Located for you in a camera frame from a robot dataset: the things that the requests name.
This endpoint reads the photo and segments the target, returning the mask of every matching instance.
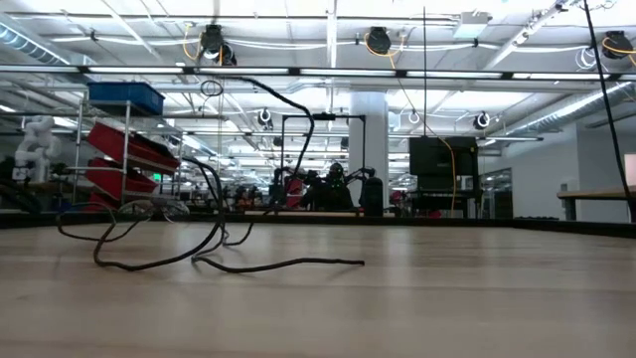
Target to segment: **blue bin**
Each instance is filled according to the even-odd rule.
[[[157,90],[144,83],[89,83],[90,104],[114,115],[126,114],[126,102],[132,103],[132,115],[162,115],[163,99]]]

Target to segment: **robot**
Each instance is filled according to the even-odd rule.
[[[62,143],[51,132],[55,121],[51,116],[35,116],[24,128],[25,135],[15,154],[13,179],[25,183],[46,182],[51,159],[60,156]]]

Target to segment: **white pillar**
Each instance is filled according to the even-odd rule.
[[[365,166],[376,169],[376,176],[385,186],[385,207],[389,205],[389,108],[384,91],[352,92],[349,105],[351,115],[367,117],[367,148]],[[362,168],[363,124],[356,118],[349,119],[349,172]],[[349,186],[355,206],[359,206],[362,183]]]

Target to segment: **wooden table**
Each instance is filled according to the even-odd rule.
[[[104,256],[182,253],[209,224],[143,223]],[[74,227],[98,235],[104,226]],[[240,237],[246,225],[229,225]],[[636,241],[513,229],[254,226],[213,259],[364,259],[232,275],[98,268],[53,228],[0,232],[1,357],[598,358],[636,352]]]
[[[629,187],[632,195],[636,196],[636,186]],[[602,190],[581,190],[560,192],[556,196],[565,204],[565,219],[576,221],[576,200],[602,200],[602,201],[626,201],[623,188]],[[636,223],[636,217],[632,216],[632,223]]]

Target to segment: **black monitor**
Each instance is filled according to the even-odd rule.
[[[477,140],[474,137],[447,137],[444,140],[453,149],[455,175],[474,175]],[[410,138],[408,152],[411,175],[452,176],[450,150],[439,138],[425,136]]]

